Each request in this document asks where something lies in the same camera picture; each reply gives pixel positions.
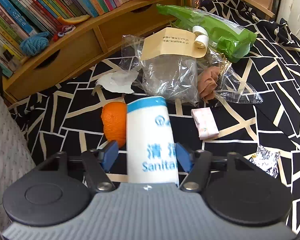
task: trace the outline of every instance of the metal screw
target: metal screw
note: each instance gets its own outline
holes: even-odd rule
[[[196,189],[199,188],[199,185],[198,185],[198,183],[196,183],[196,182],[189,181],[189,182],[183,184],[183,187],[184,187],[186,190],[196,190]]]
[[[109,182],[101,182],[98,184],[98,187],[97,187],[97,189],[101,190],[101,191],[108,191],[111,188],[112,188],[112,185]]]

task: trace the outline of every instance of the green package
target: green package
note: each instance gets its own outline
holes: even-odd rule
[[[193,26],[201,26],[209,36],[209,46],[224,53],[231,62],[248,54],[257,35],[246,28],[224,19],[218,15],[199,9],[177,5],[157,4],[159,13],[178,18],[175,27],[192,32]]]

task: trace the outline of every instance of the round black pad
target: round black pad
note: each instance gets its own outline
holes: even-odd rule
[[[90,203],[80,181],[58,171],[34,171],[6,189],[3,206],[8,216],[29,226],[52,226],[79,215]]]
[[[240,171],[215,180],[204,193],[207,205],[220,217],[245,226],[284,220],[291,208],[290,190],[269,175],[262,175]]]

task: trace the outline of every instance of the aluminum foil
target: aluminum foil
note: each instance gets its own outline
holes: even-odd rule
[[[252,155],[249,161],[268,173],[270,176],[276,178],[278,176],[279,156],[279,152],[270,152],[259,144],[256,154]]]

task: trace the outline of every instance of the blue yarn ball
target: blue yarn ball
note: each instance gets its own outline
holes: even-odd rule
[[[22,52],[26,56],[34,56],[39,54],[49,45],[49,41],[46,38],[49,36],[49,34],[49,32],[38,33],[24,40],[20,44]]]

